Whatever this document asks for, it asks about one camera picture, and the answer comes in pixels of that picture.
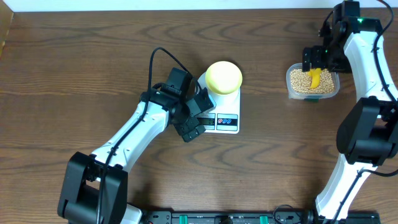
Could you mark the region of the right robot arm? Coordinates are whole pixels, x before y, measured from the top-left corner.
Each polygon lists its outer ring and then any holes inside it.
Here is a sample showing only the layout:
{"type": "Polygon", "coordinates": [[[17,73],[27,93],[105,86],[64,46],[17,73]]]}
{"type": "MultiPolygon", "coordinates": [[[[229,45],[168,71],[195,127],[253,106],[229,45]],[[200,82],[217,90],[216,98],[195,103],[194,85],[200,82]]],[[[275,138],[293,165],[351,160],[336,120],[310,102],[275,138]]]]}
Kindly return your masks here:
{"type": "Polygon", "coordinates": [[[338,128],[338,162],[304,223],[346,222],[361,185],[397,154],[397,88],[382,38],[387,28],[379,19],[362,17],[357,1],[336,5],[329,16],[333,21],[325,21],[318,33],[322,45],[303,50],[302,70],[351,73],[357,102],[338,128]]]}

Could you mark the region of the pale yellow bowl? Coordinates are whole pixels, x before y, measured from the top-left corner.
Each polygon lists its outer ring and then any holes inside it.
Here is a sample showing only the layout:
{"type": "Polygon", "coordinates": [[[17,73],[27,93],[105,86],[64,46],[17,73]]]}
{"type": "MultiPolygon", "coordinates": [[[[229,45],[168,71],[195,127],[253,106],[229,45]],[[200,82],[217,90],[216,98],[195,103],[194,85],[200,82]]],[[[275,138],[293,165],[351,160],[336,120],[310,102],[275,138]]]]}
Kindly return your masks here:
{"type": "Polygon", "coordinates": [[[208,67],[205,73],[207,87],[216,94],[228,95],[238,90],[243,82],[239,67],[232,62],[219,61],[208,67]]]}

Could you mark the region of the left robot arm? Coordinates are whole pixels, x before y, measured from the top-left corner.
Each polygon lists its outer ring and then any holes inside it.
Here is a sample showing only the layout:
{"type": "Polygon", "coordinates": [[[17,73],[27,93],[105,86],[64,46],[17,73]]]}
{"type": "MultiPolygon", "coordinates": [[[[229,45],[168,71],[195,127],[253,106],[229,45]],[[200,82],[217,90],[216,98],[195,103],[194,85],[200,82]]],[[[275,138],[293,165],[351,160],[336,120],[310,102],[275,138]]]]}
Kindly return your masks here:
{"type": "Polygon", "coordinates": [[[149,143],[170,124],[185,142],[204,133],[196,116],[216,103],[207,88],[188,99],[187,88],[158,83],[105,144],[68,161],[57,213],[69,223],[139,223],[142,210],[127,203],[128,175],[149,143]]]}

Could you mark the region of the yellow measuring scoop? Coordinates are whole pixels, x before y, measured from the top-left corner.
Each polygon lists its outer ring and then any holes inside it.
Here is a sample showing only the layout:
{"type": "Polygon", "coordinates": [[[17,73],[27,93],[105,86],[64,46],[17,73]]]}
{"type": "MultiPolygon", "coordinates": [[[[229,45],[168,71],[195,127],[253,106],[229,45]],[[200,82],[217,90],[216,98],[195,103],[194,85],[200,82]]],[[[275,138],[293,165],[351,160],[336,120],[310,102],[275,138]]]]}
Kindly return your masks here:
{"type": "Polygon", "coordinates": [[[310,69],[310,71],[308,72],[308,75],[312,78],[310,89],[315,89],[319,86],[321,73],[322,69],[320,68],[310,69]]]}

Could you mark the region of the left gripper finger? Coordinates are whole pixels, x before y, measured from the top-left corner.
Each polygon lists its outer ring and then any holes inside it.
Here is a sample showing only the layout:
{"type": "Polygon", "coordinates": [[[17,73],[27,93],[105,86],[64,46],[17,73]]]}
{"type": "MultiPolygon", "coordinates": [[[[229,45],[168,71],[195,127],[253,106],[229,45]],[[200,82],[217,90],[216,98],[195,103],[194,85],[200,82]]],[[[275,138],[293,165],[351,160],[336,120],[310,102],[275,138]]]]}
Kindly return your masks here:
{"type": "Polygon", "coordinates": [[[196,117],[189,117],[183,124],[174,125],[179,136],[184,142],[190,142],[205,132],[204,125],[196,117]]]}
{"type": "Polygon", "coordinates": [[[208,89],[204,88],[191,99],[191,115],[206,113],[213,110],[215,106],[216,103],[212,96],[208,94],[208,89]]]}

